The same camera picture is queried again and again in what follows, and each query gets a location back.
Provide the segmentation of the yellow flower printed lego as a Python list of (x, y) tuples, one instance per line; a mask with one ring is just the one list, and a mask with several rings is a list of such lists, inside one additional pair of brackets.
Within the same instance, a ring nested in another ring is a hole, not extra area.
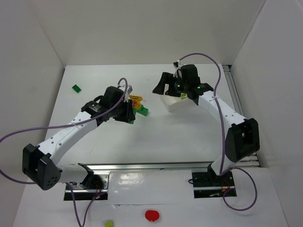
[(129, 99), (132, 100), (132, 106), (134, 108), (140, 108), (141, 107), (141, 101), (143, 98), (139, 95), (129, 95)]

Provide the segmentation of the light green lego brick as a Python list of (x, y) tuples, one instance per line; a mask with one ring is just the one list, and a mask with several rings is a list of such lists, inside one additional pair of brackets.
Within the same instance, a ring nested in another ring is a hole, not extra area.
[(185, 99), (187, 98), (187, 95), (185, 93), (181, 93), (180, 99)]

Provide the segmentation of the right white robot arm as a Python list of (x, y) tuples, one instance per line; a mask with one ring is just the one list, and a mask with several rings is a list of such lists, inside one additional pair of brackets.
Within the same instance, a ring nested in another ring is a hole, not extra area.
[(163, 72), (152, 92), (170, 97), (186, 94), (188, 99), (219, 121), (223, 132), (223, 151), (208, 167), (213, 176), (225, 174), (243, 158), (259, 151), (258, 122), (237, 113), (216, 95), (209, 84), (202, 83), (194, 64), (178, 67), (175, 73)]

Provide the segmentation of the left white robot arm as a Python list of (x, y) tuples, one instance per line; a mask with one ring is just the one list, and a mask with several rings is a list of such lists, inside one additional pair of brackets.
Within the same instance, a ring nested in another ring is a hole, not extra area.
[(87, 102), (66, 128), (36, 146), (26, 145), (22, 157), (23, 173), (44, 191), (57, 183), (78, 183), (88, 189), (100, 181), (101, 178), (83, 163), (58, 164), (79, 140), (110, 118), (126, 123), (135, 120), (132, 100), (128, 97), (132, 87), (125, 88), (123, 91), (121, 86), (109, 86), (104, 95)]

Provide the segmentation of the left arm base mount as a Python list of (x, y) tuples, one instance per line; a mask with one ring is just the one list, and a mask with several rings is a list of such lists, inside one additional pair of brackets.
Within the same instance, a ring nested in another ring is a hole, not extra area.
[(92, 183), (86, 187), (81, 183), (69, 183), (76, 201), (90, 201), (97, 197), (97, 201), (108, 199), (109, 171), (95, 171)]

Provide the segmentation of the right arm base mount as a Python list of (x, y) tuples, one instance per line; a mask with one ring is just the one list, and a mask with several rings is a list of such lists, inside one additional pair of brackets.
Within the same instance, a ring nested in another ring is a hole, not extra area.
[(235, 183), (233, 175), (228, 172), (225, 176), (219, 177), (215, 182), (211, 182), (206, 172), (193, 172), (192, 178), (188, 183), (193, 185), (194, 198), (219, 198), (223, 197), (236, 197)]

